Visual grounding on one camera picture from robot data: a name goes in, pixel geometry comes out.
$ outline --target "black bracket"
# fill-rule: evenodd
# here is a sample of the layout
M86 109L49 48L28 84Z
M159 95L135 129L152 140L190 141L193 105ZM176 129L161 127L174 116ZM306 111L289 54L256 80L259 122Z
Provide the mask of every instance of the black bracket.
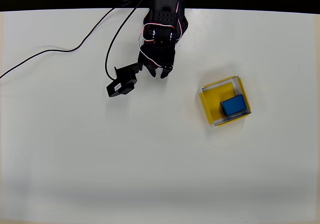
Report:
M135 88L137 82L136 74L139 72L139 64L132 64L120 69L114 68L116 79L106 87L109 97L126 95Z

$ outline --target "cable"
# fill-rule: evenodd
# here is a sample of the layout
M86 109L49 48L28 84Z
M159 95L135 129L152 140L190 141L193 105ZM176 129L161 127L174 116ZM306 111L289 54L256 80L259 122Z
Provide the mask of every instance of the cable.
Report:
M114 78L112 78L110 76L110 74L108 73L108 67L107 67L107 62L108 62L108 56L109 56L109 53L110 53L110 50L111 50L111 47L112 47L112 44L114 43L117 35L119 34L120 30L122 29L122 27L125 25L125 23L127 22L127 20L130 18L130 16L136 11L136 9L138 8L138 6L141 4L143 0L141 0L137 6L131 11L131 13L127 16L127 18L125 19L125 21L121 24L121 26L119 27L118 31L116 32L114 38L112 39L111 43L110 43L110 46L109 46L109 49L108 49L108 52L106 54L106 61L105 61L105 64L104 64L104 68L105 68L105 72L106 72L106 75L111 79L111 80L115 80Z
M81 45L86 41L86 39L89 37L89 35L95 30L95 28L101 23L102 20L104 20L104 18L112 11L114 10L115 8L117 8L118 6L112 8L111 10L109 10L100 20L99 22L93 27L93 29L89 32L89 34L87 34L87 36L82 40L82 42L77 46L75 47L74 49L71 49L71 50L57 50L57 49L49 49L49 50L44 50L44 51L41 51L35 55L32 55L31 57L27 58L26 60L22 61L20 64L12 67L11 69L9 69L8 71L6 71L4 74L2 74L0 76L0 79L5 76L6 74L8 74L9 72L11 72L12 70L14 70L15 68L19 67L20 65L24 64L25 62L27 62L28 60L38 56L38 55L41 55L45 52L63 52L63 53L70 53L70 52L73 52L73 51L76 51L78 48L81 47Z
M92 28L92 30L89 32L89 34L87 34L87 36L82 40L82 42L81 42L77 47L75 47L74 49L71 49L71 50L49 49L49 50L41 51L41 52L39 52L39 53L37 53L37 54L35 54L35 55L32 55L31 57L29 57L29 58L27 58L26 60L22 61L20 64L17 64L16 66L14 66L14 67L12 67L11 69L9 69L8 71L6 71L4 74L2 74L2 75L0 76L0 79L1 79L2 77L4 77L6 74L8 74L9 72L11 72L12 70L14 70L15 68L17 68L17 67L19 67L20 65L24 64L25 62L27 62L28 60L30 60L30 59L38 56L38 55L41 55L41 54L43 54L43 53L46 53L46 52L70 53L70 52L76 51L78 48L80 48L80 47L82 46L82 44L86 41L86 39L91 35L91 33L96 29L96 27L101 23L102 20L104 20L104 18L105 18L111 11L113 11L115 8L118 8L118 7L120 7L120 6L125 6L125 5L127 5L127 4L129 4L129 3L131 3L131 2L132 2L132 0L123 0L123 3L125 3L124 5L119 4L119 5L115 6L114 8L112 8L111 10L109 10L109 11L98 21L98 23Z
M150 59L144 52L142 52L141 50L141 46L140 46L140 36L142 35L142 33L139 35L139 38L138 38L138 46L139 46L139 50L140 52L150 61L152 61L156 66L158 67L161 67L161 65L158 65L153 59Z

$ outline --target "white cable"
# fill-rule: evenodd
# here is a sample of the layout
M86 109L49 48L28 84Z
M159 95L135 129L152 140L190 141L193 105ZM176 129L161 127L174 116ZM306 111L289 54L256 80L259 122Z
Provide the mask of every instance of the white cable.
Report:
M178 17L178 23L179 23L179 27L180 27L180 38L177 39L177 41L182 38L182 27L181 27L181 23L180 23L179 17Z
M156 66L161 67L161 65L158 65L154 60L150 59L144 52L142 52L141 47L140 47L140 36L142 35L142 33L139 35L138 38L138 46L139 46L139 50L140 52L150 61L152 61Z

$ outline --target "white table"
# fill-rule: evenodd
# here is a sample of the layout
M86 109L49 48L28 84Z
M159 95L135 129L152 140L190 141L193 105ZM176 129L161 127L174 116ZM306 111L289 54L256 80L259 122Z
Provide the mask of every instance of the white table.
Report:
M1 73L41 50L77 46L106 11L2 14ZM109 98L104 60L130 11L111 13L78 51L46 53L1 81L2 216L152 224L316 219L315 17L186 10L189 29L169 77L144 69L131 93ZM114 66L136 62L147 12L137 10L115 41L112 76ZM197 89L232 75L241 76L253 113L213 129Z

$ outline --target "blue block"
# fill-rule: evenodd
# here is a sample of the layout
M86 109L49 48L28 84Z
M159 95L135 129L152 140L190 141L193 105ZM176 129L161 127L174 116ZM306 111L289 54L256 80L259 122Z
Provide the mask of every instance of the blue block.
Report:
M220 104L226 116L245 110L247 107L243 95L234 96L231 99L220 102Z

